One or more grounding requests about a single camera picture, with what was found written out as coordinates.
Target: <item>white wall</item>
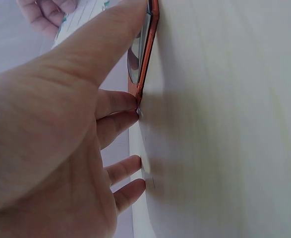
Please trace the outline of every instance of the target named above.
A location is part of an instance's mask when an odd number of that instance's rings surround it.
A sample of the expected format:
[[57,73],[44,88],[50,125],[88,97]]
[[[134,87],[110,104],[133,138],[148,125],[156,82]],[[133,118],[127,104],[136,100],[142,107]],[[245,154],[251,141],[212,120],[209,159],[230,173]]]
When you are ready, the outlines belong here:
[[291,0],[159,2],[135,238],[291,238]]
[[[22,17],[14,0],[0,0],[0,72],[48,51],[52,42],[35,32]],[[116,65],[102,88],[108,90],[127,89],[126,59]],[[115,142],[102,151],[105,166],[128,157],[128,133],[120,135]],[[125,185],[129,179],[113,187]],[[115,238],[132,238],[132,211],[128,209],[118,219]]]

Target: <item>notebook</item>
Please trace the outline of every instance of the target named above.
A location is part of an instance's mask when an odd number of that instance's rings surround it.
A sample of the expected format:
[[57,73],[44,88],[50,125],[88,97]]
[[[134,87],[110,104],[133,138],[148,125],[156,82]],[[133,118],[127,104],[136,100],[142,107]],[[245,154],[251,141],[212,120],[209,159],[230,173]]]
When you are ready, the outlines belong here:
[[110,0],[79,0],[75,12],[66,14],[55,37],[53,48],[74,31],[91,20],[110,5]]

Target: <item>hand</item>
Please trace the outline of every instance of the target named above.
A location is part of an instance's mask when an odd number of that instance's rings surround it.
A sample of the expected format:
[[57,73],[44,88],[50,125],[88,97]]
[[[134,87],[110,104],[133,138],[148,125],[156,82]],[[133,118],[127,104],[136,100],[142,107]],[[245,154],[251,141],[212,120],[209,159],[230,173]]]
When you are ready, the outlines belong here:
[[65,13],[76,9],[76,0],[16,0],[25,18],[44,35],[54,38]]
[[141,162],[103,168],[100,150],[138,116],[133,96],[99,86],[139,33],[146,3],[125,0],[0,74],[0,237],[110,237],[143,193],[142,179],[110,190]]

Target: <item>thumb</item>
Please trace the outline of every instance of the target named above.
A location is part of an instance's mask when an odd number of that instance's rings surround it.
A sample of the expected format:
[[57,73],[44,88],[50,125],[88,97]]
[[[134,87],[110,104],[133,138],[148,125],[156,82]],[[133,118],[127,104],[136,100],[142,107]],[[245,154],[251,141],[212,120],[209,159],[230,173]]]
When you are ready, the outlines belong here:
[[51,51],[54,64],[99,87],[140,32],[146,0],[123,0]]

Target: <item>paper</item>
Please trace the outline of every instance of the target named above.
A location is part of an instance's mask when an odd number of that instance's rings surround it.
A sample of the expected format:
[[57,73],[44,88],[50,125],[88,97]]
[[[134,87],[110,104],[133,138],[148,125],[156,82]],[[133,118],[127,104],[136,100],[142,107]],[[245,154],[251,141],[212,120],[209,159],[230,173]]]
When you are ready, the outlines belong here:
[[67,39],[74,31],[97,16],[109,6],[110,0],[80,0],[77,9],[66,14],[56,35],[53,48]]

